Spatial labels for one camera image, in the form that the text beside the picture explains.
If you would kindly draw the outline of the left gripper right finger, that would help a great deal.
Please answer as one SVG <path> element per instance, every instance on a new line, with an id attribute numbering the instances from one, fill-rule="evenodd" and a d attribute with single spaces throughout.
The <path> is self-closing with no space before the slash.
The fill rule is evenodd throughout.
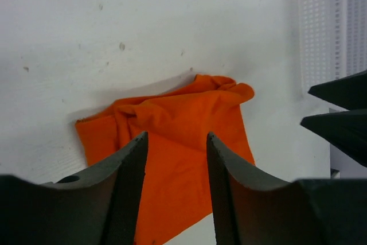
<path id="1" fill-rule="evenodd" d="M 213 133 L 206 155 L 217 244 L 365 244 L 366 180 L 281 180 Z"/>

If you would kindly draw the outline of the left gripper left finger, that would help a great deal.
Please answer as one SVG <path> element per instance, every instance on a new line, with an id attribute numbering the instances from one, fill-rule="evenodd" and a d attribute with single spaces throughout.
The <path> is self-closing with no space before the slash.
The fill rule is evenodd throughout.
<path id="1" fill-rule="evenodd" d="M 133 244 L 148 141 L 141 133 L 55 183 L 1 175 L 1 243 Z"/>

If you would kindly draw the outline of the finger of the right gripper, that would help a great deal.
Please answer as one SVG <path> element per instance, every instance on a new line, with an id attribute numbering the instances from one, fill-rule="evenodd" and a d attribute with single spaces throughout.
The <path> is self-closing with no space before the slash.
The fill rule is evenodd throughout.
<path id="1" fill-rule="evenodd" d="M 366 109 L 307 116 L 300 125 L 366 166 Z"/>
<path id="2" fill-rule="evenodd" d="M 314 85 L 308 94 L 346 110 L 366 109 L 366 71 Z"/>

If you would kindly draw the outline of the orange t shirt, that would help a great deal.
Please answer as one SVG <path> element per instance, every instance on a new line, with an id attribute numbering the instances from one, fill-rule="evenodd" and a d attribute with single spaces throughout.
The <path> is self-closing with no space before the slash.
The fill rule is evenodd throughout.
<path id="1" fill-rule="evenodd" d="M 225 76 L 197 75 L 173 92 L 116 100 L 75 128 L 88 165 L 105 159 L 141 132 L 149 135 L 135 244 L 164 244 L 212 212 L 206 137 L 215 133 L 253 162 L 241 104 L 252 87 Z"/>

